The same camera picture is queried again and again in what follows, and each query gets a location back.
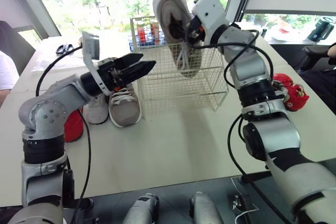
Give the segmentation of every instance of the red toy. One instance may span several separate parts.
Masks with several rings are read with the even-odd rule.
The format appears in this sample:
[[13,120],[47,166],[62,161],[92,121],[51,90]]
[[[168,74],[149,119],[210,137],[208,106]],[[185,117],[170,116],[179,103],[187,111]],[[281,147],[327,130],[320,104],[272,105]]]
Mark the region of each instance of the red toy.
[[275,73],[273,75],[273,80],[280,81],[285,87],[293,85],[293,80],[284,73]]
[[302,109],[309,99],[309,96],[303,90],[303,86],[293,83],[293,80],[284,73],[274,74],[273,80],[278,81],[278,83],[274,83],[276,90],[281,90],[281,88],[287,90],[287,94],[283,100],[286,109],[289,111],[298,111]]
[[73,142],[83,135],[83,120],[77,110],[73,111],[64,124],[64,141]]
[[302,109],[309,96],[303,90],[303,86],[294,84],[286,87],[288,93],[284,99],[284,104],[289,111],[298,111]]

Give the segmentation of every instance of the sneaker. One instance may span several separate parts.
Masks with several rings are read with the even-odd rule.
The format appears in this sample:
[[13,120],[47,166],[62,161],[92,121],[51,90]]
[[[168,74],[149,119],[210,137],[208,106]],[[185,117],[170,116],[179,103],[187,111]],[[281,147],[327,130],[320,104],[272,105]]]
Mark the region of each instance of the sneaker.
[[139,122],[142,112],[131,83],[110,95],[109,114],[112,123],[117,127],[123,128]]
[[191,20],[186,0],[153,0],[156,19],[160,22],[165,40],[170,45],[175,65],[181,74],[194,77],[202,64],[202,51],[188,48],[183,41],[185,29]]
[[64,141],[73,142],[83,135],[83,120],[77,110],[73,111],[64,124]]
[[91,124],[101,124],[109,116],[109,108],[104,94],[94,97],[88,106],[87,120]]

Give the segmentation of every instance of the shoelace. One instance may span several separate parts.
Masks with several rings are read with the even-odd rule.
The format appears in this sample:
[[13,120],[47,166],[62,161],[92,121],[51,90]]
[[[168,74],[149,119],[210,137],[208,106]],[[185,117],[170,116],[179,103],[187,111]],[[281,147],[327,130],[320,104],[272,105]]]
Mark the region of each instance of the shoelace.
[[177,57],[177,60],[176,60],[176,65],[177,65],[177,69],[178,70],[186,70],[186,69],[190,69],[190,66],[189,66],[189,49],[188,49],[188,45],[184,42],[181,42],[180,43],[180,47],[181,47],[181,50],[180,50],[180,53]]
[[90,105],[91,106],[100,106],[102,104],[102,99],[104,99],[103,95],[99,95],[97,97],[94,97],[94,99],[91,100]]
[[119,105],[121,101],[127,100],[128,102],[134,101],[135,98],[132,96],[131,92],[127,88],[122,88],[118,92],[112,95],[112,104]]

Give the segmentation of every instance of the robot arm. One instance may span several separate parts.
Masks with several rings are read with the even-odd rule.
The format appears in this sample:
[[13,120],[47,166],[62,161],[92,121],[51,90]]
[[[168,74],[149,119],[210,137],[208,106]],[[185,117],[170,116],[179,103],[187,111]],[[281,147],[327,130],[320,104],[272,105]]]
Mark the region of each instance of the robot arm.
[[[226,42],[249,43],[253,34],[229,26],[219,0],[199,0],[187,37],[195,31],[204,34],[205,45]],[[217,47],[230,62],[241,46]],[[248,48],[230,67],[231,77],[249,123],[243,128],[251,156],[265,161],[292,213],[300,223],[336,223],[336,178],[322,165],[300,153],[300,135],[291,121],[282,97],[278,96],[264,61]]]
[[128,54],[94,66],[91,57],[99,53],[98,43],[90,34],[83,34],[83,56],[90,72],[56,82],[19,109],[19,118],[25,125],[22,133],[24,209],[11,219],[11,224],[63,223],[65,188],[74,186],[72,171],[65,169],[64,123],[68,115],[92,97],[101,93],[109,95],[114,89],[146,75],[155,65],[155,61],[139,61],[142,54]]

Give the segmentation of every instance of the white robot part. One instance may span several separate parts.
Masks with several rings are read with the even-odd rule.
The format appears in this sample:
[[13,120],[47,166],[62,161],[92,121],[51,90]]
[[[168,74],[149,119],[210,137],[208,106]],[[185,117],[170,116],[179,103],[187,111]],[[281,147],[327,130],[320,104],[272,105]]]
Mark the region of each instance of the white robot part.
[[210,45],[211,37],[218,27],[229,26],[229,22],[225,18],[223,5],[219,0],[199,0],[192,13],[200,19],[205,30],[205,45]]

